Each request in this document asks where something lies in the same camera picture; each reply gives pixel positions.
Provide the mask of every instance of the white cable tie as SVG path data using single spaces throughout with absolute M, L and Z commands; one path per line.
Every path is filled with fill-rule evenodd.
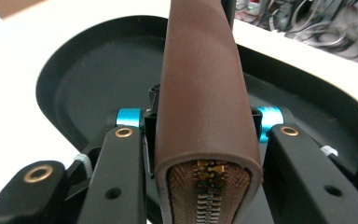
M 325 156 L 329 156 L 330 154 L 334 154 L 335 156 L 338 156 L 338 151 L 330 146 L 321 147 L 321 151 L 324 153 Z
M 86 176 L 87 178 L 92 177 L 92 166 L 91 166 L 91 160 L 86 154 L 77 154 L 74 157 L 75 161 L 81 161 L 84 165 L 84 169 L 86 170 Z

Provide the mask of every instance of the black plate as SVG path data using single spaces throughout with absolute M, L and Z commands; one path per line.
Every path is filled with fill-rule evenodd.
M 121 107 L 148 107 L 159 84 L 167 20 L 135 16 L 77 35 L 50 58 L 36 87 L 46 117 L 82 150 Z M 341 159 L 358 166 L 358 103 L 291 65 L 239 46 L 252 106 L 288 107 L 296 122 Z

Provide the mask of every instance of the zipper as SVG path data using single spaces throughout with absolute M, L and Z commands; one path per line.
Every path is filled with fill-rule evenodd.
M 225 174 L 223 161 L 197 161 L 193 169 L 197 180 L 197 224 L 218 223 L 226 187 Z

